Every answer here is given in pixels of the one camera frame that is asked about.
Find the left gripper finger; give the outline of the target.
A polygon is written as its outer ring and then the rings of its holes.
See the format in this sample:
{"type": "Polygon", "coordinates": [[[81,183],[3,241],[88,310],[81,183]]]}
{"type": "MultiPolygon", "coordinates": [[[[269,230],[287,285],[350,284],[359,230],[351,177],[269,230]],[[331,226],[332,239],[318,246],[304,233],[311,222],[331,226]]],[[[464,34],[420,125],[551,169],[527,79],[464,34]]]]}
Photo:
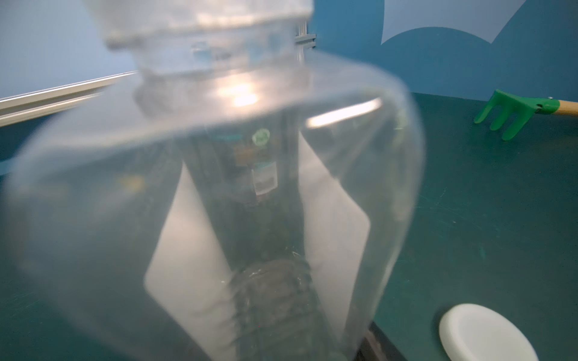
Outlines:
{"type": "Polygon", "coordinates": [[[407,359],[373,322],[358,349],[356,361],[407,361],[407,359]]]}

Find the square clear plastic bottle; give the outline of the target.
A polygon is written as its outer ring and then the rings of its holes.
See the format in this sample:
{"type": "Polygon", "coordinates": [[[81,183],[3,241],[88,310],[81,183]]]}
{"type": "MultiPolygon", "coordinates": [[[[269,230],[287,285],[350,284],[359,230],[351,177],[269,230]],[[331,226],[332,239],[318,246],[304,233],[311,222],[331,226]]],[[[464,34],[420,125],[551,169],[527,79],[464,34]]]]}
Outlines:
{"type": "Polygon", "coordinates": [[[88,1],[138,71],[51,120],[5,182],[22,271],[137,360],[351,360],[424,171],[408,89],[302,52],[311,1],[88,1]],[[265,126],[279,188],[224,191],[211,135],[265,126]]]}

